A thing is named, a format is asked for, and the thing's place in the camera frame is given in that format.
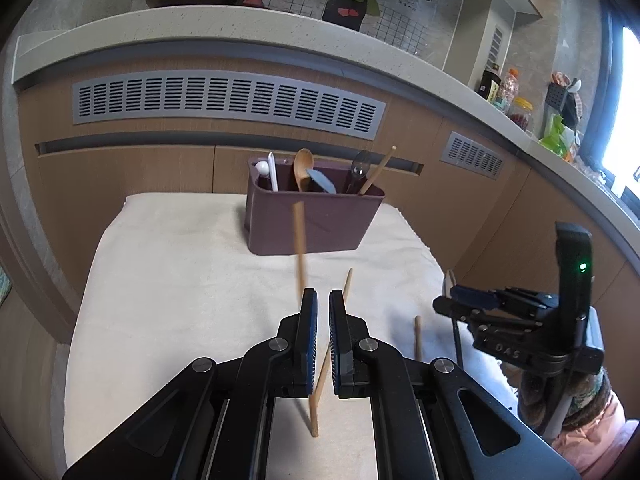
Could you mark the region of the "grey silicone spoon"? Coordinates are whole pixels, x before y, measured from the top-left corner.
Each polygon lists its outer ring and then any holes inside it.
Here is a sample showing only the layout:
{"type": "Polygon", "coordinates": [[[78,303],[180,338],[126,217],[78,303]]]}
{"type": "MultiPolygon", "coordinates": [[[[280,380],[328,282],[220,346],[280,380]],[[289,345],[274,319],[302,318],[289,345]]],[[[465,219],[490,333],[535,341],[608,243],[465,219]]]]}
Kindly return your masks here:
{"type": "Polygon", "coordinates": [[[317,188],[321,188],[323,192],[329,194],[337,193],[334,183],[322,171],[309,168],[307,170],[307,176],[309,177],[311,182],[317,188]]]}

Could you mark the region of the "white plastic spoon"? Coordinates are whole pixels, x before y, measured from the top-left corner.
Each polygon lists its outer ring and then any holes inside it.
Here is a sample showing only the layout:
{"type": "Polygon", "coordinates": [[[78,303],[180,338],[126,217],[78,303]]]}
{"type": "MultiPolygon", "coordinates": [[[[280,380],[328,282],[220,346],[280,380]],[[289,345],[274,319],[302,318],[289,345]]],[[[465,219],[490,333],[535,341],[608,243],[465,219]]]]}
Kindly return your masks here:
{"type": "Polygon", "coordinates": [[[278,185],[278,175],[277,175],[277,164],[276,164],[276,158],[274,157],[273,152],[268,153],[267,162],[268,162],[269,179],[271,183],[272,192],[278,192],[279,185],[278,185]]]}

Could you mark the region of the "wooden spoon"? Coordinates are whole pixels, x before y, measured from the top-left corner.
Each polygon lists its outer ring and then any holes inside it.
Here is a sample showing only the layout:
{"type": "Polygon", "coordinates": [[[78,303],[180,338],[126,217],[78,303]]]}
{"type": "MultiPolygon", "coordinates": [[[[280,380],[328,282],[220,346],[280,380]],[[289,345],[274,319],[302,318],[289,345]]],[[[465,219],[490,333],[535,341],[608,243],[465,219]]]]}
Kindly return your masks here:
{"type": "Polygon", "coordinates": [[[314,168],[314,155],[308,148],[301,148],[294,156],[293,171],[299,192],[307,192],[310,182],[308,170],[314,168]]]}

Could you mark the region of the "small white ball-end scoop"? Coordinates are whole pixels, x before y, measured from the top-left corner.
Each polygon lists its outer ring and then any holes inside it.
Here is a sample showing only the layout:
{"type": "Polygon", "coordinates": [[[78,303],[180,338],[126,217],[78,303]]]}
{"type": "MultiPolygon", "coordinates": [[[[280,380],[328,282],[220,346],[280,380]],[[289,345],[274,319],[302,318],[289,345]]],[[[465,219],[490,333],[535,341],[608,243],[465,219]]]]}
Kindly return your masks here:
{"type": "Polygon", "coordinates": [[[258,160],[255,164],[255,169],[258,173],[258,178],[262,181],[268,182],[270,178],[269,164],[266,160],[258,160]]]}

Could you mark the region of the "maroon plastic utensil holder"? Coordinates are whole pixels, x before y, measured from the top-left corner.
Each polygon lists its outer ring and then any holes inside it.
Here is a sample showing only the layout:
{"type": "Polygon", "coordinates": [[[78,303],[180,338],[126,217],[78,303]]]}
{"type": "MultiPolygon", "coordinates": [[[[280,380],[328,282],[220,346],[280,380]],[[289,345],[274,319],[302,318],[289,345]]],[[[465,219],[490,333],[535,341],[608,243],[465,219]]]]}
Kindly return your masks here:
{"type": "Polygon", "coordinates": [[[244,228],[248,249],[258,256],[288,256],[295,252],[293,205],[305,208],[306,248],[308,252],[344,252],[358,248],[385,193],[376,185],[363,195],[345,194],[348,166],[333,160],[320,160],[316,167],[336,186],[329,194],[311,188],[300,192],[291,159],[278,158],[279,189],[256,168],[259,157],[247,161],[248,182],[244,228]]]}

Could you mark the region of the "small grey vent grille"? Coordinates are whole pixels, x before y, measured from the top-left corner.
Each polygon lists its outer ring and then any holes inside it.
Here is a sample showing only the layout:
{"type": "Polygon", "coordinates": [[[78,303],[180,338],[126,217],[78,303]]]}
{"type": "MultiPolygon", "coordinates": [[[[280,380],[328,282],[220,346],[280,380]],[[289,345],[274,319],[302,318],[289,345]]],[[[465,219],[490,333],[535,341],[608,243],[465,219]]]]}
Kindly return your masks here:
{"type": "Polygon", "coordinates": [[[499,154],[455,131],[450,132],[440,160],[491,180],[498,179],[504,164],[499,154]]]}

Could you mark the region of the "cream table cloth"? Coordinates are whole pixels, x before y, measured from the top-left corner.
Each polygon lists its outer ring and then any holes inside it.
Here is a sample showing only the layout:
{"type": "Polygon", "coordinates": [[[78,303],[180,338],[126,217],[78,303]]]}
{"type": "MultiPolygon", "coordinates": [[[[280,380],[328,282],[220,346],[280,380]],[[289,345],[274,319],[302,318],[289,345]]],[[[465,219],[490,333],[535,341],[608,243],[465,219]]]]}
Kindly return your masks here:
{"type": "MultiPolygon", "coordinates": [[[[104,231],[93,257],[68,358],[64,439],[76,462],[194,359],[224,362],[277,333],[297,312],[295,260],[252,254],[245,200],[226,194],[138,194],[104,231]]],[[[454,359],[448,318],[433,300],[444,274],[390,205],[352,252],[312,254],[307,283],[320,302],[347,288],[347,311],[370,334],[422,358],[454,359]]],[[[461,332],[465,370],[506,408],[516,397],[498,362],[461,332]]]]}

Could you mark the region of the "green items on counter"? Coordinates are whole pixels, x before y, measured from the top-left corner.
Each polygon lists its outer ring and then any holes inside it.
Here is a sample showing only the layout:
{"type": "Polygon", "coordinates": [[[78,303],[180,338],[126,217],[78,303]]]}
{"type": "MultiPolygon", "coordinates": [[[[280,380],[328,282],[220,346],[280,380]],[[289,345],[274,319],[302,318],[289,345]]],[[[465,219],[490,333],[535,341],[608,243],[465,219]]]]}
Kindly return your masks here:
{"type": "Polygon", "coordinates": [[[566,162],[574,162],[582,145],[580,132],[564,125],[559,114],[551,114],[546,122],[544,136],[539,143],[566,162]]]}

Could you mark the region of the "yellow lid jar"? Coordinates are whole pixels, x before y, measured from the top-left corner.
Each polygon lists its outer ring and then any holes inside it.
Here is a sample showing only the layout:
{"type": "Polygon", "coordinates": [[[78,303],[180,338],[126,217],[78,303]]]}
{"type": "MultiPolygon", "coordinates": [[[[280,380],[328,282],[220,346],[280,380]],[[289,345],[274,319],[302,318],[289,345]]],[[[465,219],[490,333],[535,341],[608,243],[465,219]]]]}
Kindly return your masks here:
{"type": "Polygon", "coordinates": [[[530,126],[533,118],[534,108],[531,102],[517,96],[511,103],[508,110],[508,117],[517,124],[523,131],[530,126]]]}

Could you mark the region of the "orange cap plastic bottle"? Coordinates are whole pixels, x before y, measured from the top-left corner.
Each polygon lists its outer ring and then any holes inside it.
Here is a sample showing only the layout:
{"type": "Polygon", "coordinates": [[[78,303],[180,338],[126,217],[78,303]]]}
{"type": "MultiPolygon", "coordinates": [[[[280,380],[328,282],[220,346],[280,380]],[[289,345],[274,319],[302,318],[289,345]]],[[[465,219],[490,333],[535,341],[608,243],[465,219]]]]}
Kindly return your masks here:
{"type": "Polygon", "coordinates": [[[518,70],[510,68],[506,76],[502,78],[496,103],[503,112],[509,109],[514,99],[518,96],[518,89],[520,88],[518,76],[520,76],[518,70]]]}

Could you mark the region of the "black utensil rack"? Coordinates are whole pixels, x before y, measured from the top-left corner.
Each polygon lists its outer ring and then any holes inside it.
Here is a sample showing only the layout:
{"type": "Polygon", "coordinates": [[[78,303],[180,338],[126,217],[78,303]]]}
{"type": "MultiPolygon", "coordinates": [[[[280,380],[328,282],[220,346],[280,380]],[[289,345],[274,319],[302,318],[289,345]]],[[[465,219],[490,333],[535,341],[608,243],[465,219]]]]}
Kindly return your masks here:
{"type": "Polygon", "coordinates": [[[582,81],[557,70],[551,74],[544,104],[562,117],[562,123],[576,129],[584,117],[584,103],[579,95],[582,81]]]}

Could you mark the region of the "dark sauce bottle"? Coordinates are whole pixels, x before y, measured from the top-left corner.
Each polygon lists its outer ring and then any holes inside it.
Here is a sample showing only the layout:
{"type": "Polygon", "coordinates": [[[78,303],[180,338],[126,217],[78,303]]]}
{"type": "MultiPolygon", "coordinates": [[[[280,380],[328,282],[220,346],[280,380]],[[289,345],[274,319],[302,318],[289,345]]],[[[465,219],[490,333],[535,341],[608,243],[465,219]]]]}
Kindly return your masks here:
{"type": "Polygon", "coordinates": [[[493,103],[497,97],[501,84],[499,65],[490,63],[484,70],[477,93],[487,102],[493,103]]]}

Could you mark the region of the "long grey vent grille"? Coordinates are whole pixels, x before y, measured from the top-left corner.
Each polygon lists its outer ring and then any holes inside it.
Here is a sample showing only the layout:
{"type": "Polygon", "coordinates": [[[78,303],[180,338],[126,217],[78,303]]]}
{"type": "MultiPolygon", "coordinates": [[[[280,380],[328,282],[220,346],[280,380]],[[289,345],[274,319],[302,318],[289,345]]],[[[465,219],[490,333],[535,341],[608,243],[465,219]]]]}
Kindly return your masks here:
{"type": "Polygon", "coordinates": [[[324,84],[232,70],[146,70],[76,82],[73,123],[134,118],[268,122],[372,141],[386,104],[324,84]]]}

